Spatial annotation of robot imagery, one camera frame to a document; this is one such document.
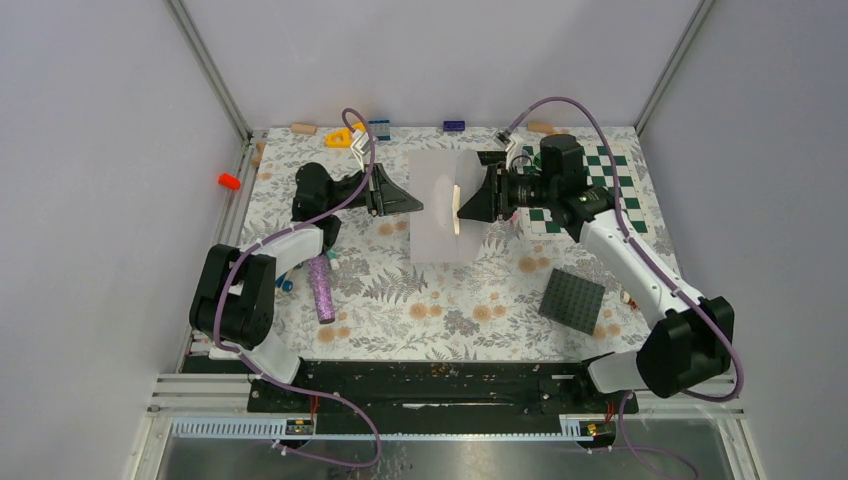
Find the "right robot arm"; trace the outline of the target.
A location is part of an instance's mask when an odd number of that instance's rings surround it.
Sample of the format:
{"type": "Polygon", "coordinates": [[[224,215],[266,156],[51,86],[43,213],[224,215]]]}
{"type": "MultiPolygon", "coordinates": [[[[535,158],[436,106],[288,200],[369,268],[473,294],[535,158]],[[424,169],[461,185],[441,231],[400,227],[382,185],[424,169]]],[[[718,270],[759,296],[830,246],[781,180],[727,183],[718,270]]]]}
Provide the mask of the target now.
{"type": "Polygon", "coordinates": [[[462,220],[494,223],[518,209],[544,209],[575,242],[598,258],[635,301],[650,328],[636,351],[585,361],[573,386],[575,402],[597,412],[625,390],[661,398],[692,394],[695,386],[737,369],[732,347],[734,310],[722,297],[706,298],[647,245],[626,216],[612,149],[587,152],[569,134],[542,138],[528,165],[517,155],[480,151],[486,170],[478,191],[458,210],[462,220]]]}

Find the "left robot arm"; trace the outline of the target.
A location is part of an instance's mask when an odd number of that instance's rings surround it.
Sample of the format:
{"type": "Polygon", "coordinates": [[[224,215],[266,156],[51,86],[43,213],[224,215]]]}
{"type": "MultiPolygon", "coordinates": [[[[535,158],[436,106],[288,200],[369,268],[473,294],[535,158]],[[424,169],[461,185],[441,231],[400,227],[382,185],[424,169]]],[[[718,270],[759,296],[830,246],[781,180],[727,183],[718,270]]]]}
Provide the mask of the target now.
{"type": "Polygon", "coordinates": [[[364,208],[373,216],[420,211],[421,201],[396,185],[382,164],[340,180],[309,162],[295,175],[292,215],[296,230],[262,246],[217,244],[210,248],[189,310],[190,326],[247,358],[274,379],[272,398],[288,411],[309,401],[310,385],[297,375],[300,358],[271,331],[278,279],[297,265],[319,259],[335,243],[340,208],[364,208]]]}

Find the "green white glue stick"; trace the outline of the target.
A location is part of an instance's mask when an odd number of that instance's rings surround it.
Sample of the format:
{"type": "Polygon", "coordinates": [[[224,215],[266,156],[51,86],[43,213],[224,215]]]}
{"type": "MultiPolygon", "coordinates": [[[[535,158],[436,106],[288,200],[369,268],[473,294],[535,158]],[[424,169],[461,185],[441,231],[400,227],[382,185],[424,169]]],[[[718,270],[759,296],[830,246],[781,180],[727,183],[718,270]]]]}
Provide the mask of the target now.
{"type": "Polygon", "coordinates": [[[340,269],[340,263],[339,263],[339,260],[337,258],[336,253],[332,250],[328,250],[326,252],[326,256],[328,258],[331,270],[332,271],[339,270],[340,269]]]}

